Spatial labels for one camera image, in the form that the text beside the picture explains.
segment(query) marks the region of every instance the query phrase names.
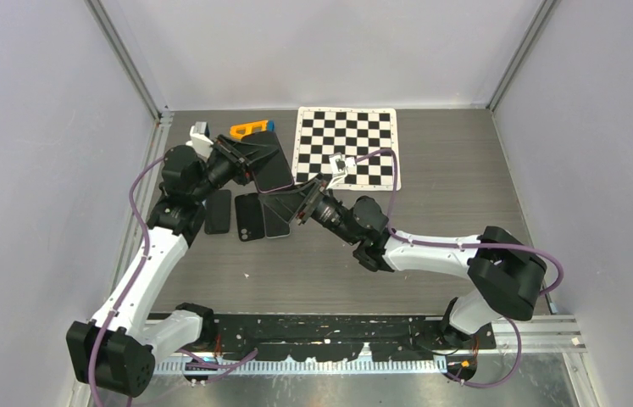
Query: black smartphone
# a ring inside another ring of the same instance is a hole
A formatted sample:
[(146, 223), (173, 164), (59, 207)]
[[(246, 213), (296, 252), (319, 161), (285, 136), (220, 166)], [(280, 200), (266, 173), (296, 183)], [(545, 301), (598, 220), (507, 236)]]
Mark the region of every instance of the black smartphone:
[(268, 206), (262, 205), (264, 212), (264, 232), (267, 238), (286, 237), (292, 233), (292, 229), (288, 223), (281, 218)]
[(279, 148), (276, 156), (272, 157), (254, 175), (253, 183), (256, 184), (257, 191), (261, 193), (271, 192), (293, 185), (292, 169), (276, 133), (273, 131), (260, 131), (242, 138), (242, 142), (253, 142), (254, 144), (264, 144)]
[(231, 191), (219, 189), (206, 198), (204, 233), (220, 235), (229, 233), (231, 226)]
[(264, 212), (257, 193), (239, 195), (234, 199), (236, 210), (236, 228), (239, 240), (249, 242), (261, 239), (264, 233)]

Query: checkerboard pattern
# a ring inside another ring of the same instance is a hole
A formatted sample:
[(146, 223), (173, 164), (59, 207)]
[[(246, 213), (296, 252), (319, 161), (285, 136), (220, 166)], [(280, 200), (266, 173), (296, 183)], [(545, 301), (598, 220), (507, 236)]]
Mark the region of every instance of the checkerboard pattern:
[[(380, 148), (391, 148), (398, 157), (396, 110), (300, 108), (292, 173), (297, 183), (306, 182), (319, 173), (331, 174), (329, 156), (334, 153), (360, 157)], [(334, 189), (390, 191), (392, 166), (389, 156), (372, 157), (349, 169)]]

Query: white wall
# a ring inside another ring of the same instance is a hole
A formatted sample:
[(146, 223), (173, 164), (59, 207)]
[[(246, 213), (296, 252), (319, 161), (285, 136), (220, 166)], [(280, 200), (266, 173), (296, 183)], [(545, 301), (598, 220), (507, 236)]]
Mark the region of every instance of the white wall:
[(170, 109), (485, 106), (541, 0), (108, 0)]
[(0, 1), (0, 405), (65, 405), (152, 121), (81, 1)]
[(561, 2), (497, 110), (536, 245), (607, 406), (633, 406), (633, 2)]

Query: purple cable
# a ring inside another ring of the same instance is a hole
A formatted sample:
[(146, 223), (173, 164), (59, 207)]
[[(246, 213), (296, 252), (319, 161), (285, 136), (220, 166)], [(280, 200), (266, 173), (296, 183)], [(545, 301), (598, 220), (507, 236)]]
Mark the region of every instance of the purple cable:
[[(147, 165), (144, 170), (136, 177), (134, 182), (131, 184), (131, 188), (129, 188), (129, 206), (131, 206), (131, 213), (134, 214), (136, 218), (136, 222), (139, 223), (139, 227), (142, 229), (142, 235), (144, 237), (144, 254), (142, 258), (139, 260), (139, 265), (136, 266), (136, 270), (134, 270), (134, 274), (131, 276), (129, 281), (126, 283), (124, 287), (124, 291), (116, 298), (114, 301), (114, 306), (112, 310), (108, 312), (107, 317), (104, 319), (104, 323), (102, 327), (99, 329), (99, 333), (97, 333), (97, 338), (94, 340), (94, 346), (92, 346), (92, 354), (89, 355), (89, 367), (87, 369), (87, 375), (89, 378), (89, 388), (92, 391), (92, 398), (94, 399), (94, 404), (97, 407), (104, 407), (104, 403), (99, 398), (99, 393), (97, 393), (97, 379), (95, 370), (97, 368), (97, 354), (99, 352), (99, 346), (102, 344), (104, 339), (104, 334), (109, 327), (112, 319), (114, 318), (114, 314), (119, 310), (121, 303), (124, 302), (124, 298), (126, 298), (126, 294), (129, 293), (129, 290), (134, 286), (136, 282), (136, 278), (142, 272), (144, 265), (147, 263), (147, 257), (149, 256), (149, 248), (151, 247), (151, 241), (149, 240), (149, 229), (147, 228), (147, 223), (144, 222), (142, 215), (139, 213), (139, 209), (136, 207), (136, 202), (134, 202), (134, 191), (136, 187), (139, 185), (139, 182), (144, 178), (144, 176), (157, 164), (162, 162), (164, 157), (160, 157), (156, 159), (151, 164)], [(127, 407), (131, 406), (131, 398), (128, 398), (126, 402)]]
[[(556, 277), (556, 281), (553, 282), (553, 284), (551, 284), (550, 286), (543, 288), (540, 291), (540, 295), (545, 295), (550, 293), (551, 291), (553, 291), (554, 289), (556, 289), (556, 287), (558, 287), (561, 282), (563, 281), (564, 278), (564, 268), (563, 265), (561, 264), (560, 261), (558, 261), (558, 259), (556, 259), (555, 257), (553, 257), (550, 253), (545, 252), (543, 250), (540, 250), (539, 248), (531, 248), (529, 246), (522, 246), (519, 244), (508, 244), (508, 243), (466, 243), (466, 244), (462, 244), (460, 247), (455, 244), (455, 243), (439, 243), (439, 242), (424, 242), (424, 241), (420, 241), (420, 240), (412, 240), (409, 241), (407, 238), (405, 237), (400, 237), (396, 234), (396, 229), (394, 229), (393, 227), (391, 227), (391, 213), (393, 212), (393, 206), (394, 203), (396, 202), (396, 190), (398, 187), (398, 160), (396, 155), (393, 153), (393, 150), (391, 150), (390, 148), (382, 148), (380, 150), (376, 150), (373, 153), (368, 153), (364, 156), (358, 157), (356, 158), (356, 162), (361, 162), (364, 161), (366, 159), (370, 159), (371, 157), (374, 157), (376, 155), (390, 155), (391, 158), (393, 159), (391, 165), (393, 167), (393, 190), (391, 191), (391, 198), (388, 201), (388, 210), (386, 211), (386, 216), (388, 217), (388, 225), (386, 226), (388, 228), (388, 232), (389, 234), (396, 240), (398, 240), (399, 242), (404, 242), (404, 243), (411, 243), (411, 244), (418, 244), (421, 246), (428, 246), (428, 247), (432, 247), (432, 248), (458, 248), (458, 249), (464, 249), (464, 248), (495, 248), (495, 249), (506, 249), (506, 250), (521, 250), (524, 252), (528, 252), (528, 253), (532, 253), (541, 257), (544, 257), (546, 259), (548, 259), (548, 261), (550, 261), (551, 263), (553, 263), (553, 265), (556, 266), (556, 270), (558, 271), (558, 276)], [(491, 387), (495, 387), (495, 386), (499, 386), (501, 384), (504, 384), (508, 379), (511, 378), (511, 376), (518, 370), (519, 366), (520, 366), (520, 361), (521, 361), (521, 356), (522, 356), (522, 352), (523, 352), (523, 344), (521, 342), (521, 337), (520, 337), (520, 332), (518, 327), (516, 326), (515, 322), (511, 321), (509, 318), (506, 318), (506, 321), (508, 321), (508, 323), (511, 324), (511, 326), (514, 328), (515, 334), (516, 334), (516, 341), (518, 342), (518, 351), (516, 353), (516, 360), (514, 362), (513, 367), (511, 368), (511, 371), (501, 380), (494, 382), (494, 383), (471, 383), (471, 382), (464, 382), (465, 386), (468, 387), (475, 387), (475, 388), (491, 388)], [(460, 381), (461, 379), (459, 379), (458, 377), (452, 375), (451, 373), (447, 373), (447, 376), (450, 377), (453, 380), (457, 380)]]
[[(516, 342), (518, 344), (518, 350), (516, 351), (516, 360), (514, 362), (513, 367), (511, 367), (511, 371), (508, 372), (508, 374), (506, 376), (504, 376), (501, 380), (497, 381), (497, 382), (493, 382), (493, 383), (472, 383), (472, 382), (463, 382), (464, 386), (468, 386), (468, 387), (473, 387), (473, 388), (492, 388), (492, 387), (496, 387), (496, 386), (500, 386), (502, 384), (504, 384), (505, 382), (508, 381), (508, 379), (511, 378), (511, 376), (514, 375), (514, 373), (518, 370), (519, 366), (520, 366), (520, 360), (521, 360), (521, 356), (523, 356), (523, 343), (521, 342), (521, 337), (520, 337), (520, 332), (518, 330), (518, 327), (516, 326), (516, 323), (511, 321), (509, 318), (506, 318), (506, 321), (508, 321), (509, 324), (511, 324), (511, 326), (514, 328), (514, 332), (516, 332)], [(457, 382), (461, 382), (461, 379), (458, 377), (458, 374), (456, 373), (456, 375), (454, 376), (453, 374), (446, 372), (446, 376), (448, 376), (450, 379), (453, 379)]]
[[(237, 368), (245, 365), (247, 362), (250, 362), (253, 360), (253, 358), (256, 357), (256, 355), (258, 354), (258, 350), (254, 349), (250, 354), (246, 355), (246, 357), (244, 357), (244, 359), (236, 362), (236, 363), (232, 363), (232, 364), (228, 364), (228, 365), (216, 365), (213, 363), (208, 363), (206, 360), (196, 356), (195, 354), (193, 354), (192, 352), (189, 352), (186, 349), (179, 349), (179, 352), (181, 352), (182, 354), (185, 354), (186, 356), (189, 356), (190, 358), (194, 359), (197, 361), (197, 363), (189, 363), (189, 366), (195, 366), (195, 367), (202, 367), (204, 369), (226, 369), (227, 372), (225, 373), (231, 373), (232, 371), (236, 370)], [(217, 377), (220, 378), (219, 376), (216, 376), (214, 379), (209, 379), (206, 381), (206, 383), (212, 383), (215, 382)]]

